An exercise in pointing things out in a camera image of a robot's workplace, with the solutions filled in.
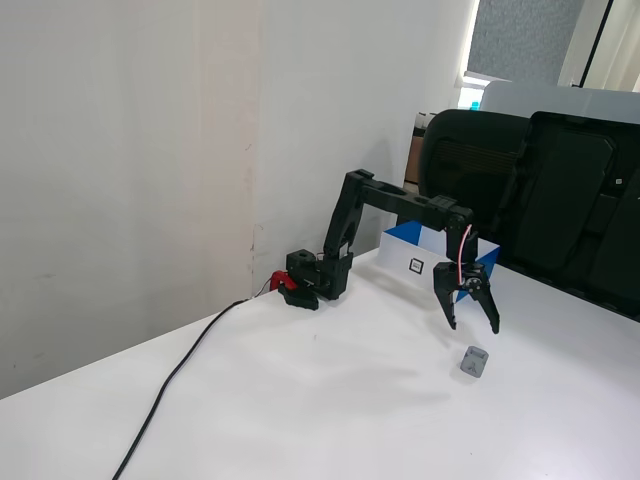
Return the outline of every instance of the gray blind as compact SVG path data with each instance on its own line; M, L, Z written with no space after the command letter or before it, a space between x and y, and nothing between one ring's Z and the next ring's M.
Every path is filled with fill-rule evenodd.
M584 0L480 0L469 70L557 85Z

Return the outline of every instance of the black cable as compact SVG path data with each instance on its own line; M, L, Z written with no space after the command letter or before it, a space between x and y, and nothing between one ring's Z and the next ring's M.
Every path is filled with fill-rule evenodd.
M244 303L244 302L246 302L246 300L239 300L239 301L237 301L235 303L232 303L227 308L225 308L223 311L221 311L218 315L216 315L216 317L213 320L211 320L211 322L209 322L209 325L207 325L205 327L205 329L202 331L202 333L200 334L200 336L198 337L196 342L193 344L191 349L189 349L189 351L184 356L184 358L180 361L180 363L176 366L176 368L174 368L173 371L169 374L167 379L162 384L162 387L160 388L160 392L158 392L158 396L156 397L156 401L153 402L153 406L151 407L151 410L149 411L149 414L147 415L147 418L145 419L144 423L142 424L142 427L140 428L140 431L138 432L138 435L136 435L136 438L133 441L133 443L131 444L131 447L129 447L129 451L125 455L124 460L122 460L122 463L118 467L118 471L113 476L113 480L118 480L120 478L120 476L122 475L122 472L124 472L124 469L127 467L127 464L129 463L129 460L131 460L131 457L133 456L133 453L136 451L136 448L138 448L138 444L140 443L140 440L142 440L142 437L144 436L144 433L147 431L147 428L149 427L149 424L151 423L151 420L153 419L153 416L155 415L156 410L158 409L158 405L160 405L160 400L162 400L162 396L164 395L164 391L167 389L167 386L169 385L169 383L171 383L171 380L173 380L173 377L175 377L176 373L178 373L180 371L180 369L184 366L184 364L187 363L187 361L189 360L191 355L193 355L193 352L196 351L196 348L198 348L198 346L200 345L200 343L202 342L204 337L207 335L209 330L211 330L211 327L213 327L213 324L216 323L216 321L220 317L222 317L225 313L227 313L233 307L235 307L237 305L240 305L241 303Z

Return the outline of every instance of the white wall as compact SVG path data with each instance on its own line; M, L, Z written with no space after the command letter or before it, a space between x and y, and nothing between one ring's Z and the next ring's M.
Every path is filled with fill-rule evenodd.
M346 172L401 183L416 111L449 105L473 3L265 2L254 288L320 251ZM355 252L387 224L366 210Z
M571 37L558 85L580 85L593 42L602 23L609 0L585 0Z
M605 83L607 90L633 91L640 75L640 8L636 1Z
M630 20L634 17L637 4L638 0L616 0L613 2L585 87L609 89L607 79L623 43Z
M0 397L250 293L258 3L0 5Z

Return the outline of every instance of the red clamp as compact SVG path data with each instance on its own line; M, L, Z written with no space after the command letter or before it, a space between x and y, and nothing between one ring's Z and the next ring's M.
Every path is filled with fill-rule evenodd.
M291 277L287 274L287 272L283 272L282 270L277 270L273 272L271 275L271 284L269 285L269 291L277 290L280 284L284 284L284 287L287 290L295 290L298 288L298 284L291 280Z

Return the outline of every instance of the white box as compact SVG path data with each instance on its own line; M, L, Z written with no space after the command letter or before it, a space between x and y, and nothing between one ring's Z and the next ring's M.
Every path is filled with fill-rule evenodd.
M436 232L417 222L409 222L383 232L376 263L393 275L417 287L433 292L433 267L450 261L446 257L446 232ZM491 276L498 259L500 247L485 240L478 240L478 263L485 266ZM466 292L459 292L457 301Z

